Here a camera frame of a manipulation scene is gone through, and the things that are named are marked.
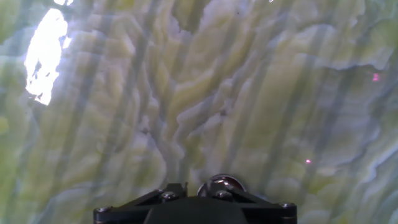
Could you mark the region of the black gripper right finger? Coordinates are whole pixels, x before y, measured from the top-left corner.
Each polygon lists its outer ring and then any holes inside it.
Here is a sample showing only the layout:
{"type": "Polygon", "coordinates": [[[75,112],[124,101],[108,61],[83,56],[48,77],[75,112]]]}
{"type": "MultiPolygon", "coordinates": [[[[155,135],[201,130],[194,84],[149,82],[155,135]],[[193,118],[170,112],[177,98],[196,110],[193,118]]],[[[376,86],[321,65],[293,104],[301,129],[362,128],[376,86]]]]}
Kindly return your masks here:
{"type": "Polygon", "coordinates": [[[238,180],[208,180],[198,195],[231,203],[243,213],[246,223],[297,224],[296,204],[268,202],[250,194],[238,180]]]}

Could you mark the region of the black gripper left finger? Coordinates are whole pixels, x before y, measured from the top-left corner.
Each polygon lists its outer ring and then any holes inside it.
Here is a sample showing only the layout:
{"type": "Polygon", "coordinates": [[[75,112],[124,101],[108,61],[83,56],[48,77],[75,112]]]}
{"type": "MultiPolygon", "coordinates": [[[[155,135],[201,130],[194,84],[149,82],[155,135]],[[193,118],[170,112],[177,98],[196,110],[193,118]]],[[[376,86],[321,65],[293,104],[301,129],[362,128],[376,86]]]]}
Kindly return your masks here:
{"type": "Polygon", "coordinates": [[[155,189],[124,205],[96,208],[93,210],[93,223],[144,223],[155,206],[187,197],[187,185],[187,182],[167,184],[164,189],[155,189]]]}

